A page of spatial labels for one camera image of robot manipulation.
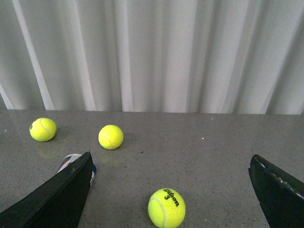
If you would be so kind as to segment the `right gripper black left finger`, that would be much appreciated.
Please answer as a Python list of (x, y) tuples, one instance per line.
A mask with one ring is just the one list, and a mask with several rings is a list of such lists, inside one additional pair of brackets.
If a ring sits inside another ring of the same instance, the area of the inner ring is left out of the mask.
[(90, 190), (93, 161), (81, 155), (0, 214), (2, 228), (76, 228)]

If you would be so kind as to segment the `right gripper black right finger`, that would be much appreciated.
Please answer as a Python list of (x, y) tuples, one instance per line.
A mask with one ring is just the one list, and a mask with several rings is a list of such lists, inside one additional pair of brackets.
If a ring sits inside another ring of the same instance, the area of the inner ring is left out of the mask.
[(254, 192), (271, 228), (304, 226), (304, 183), (255, 154), (248, 169)]

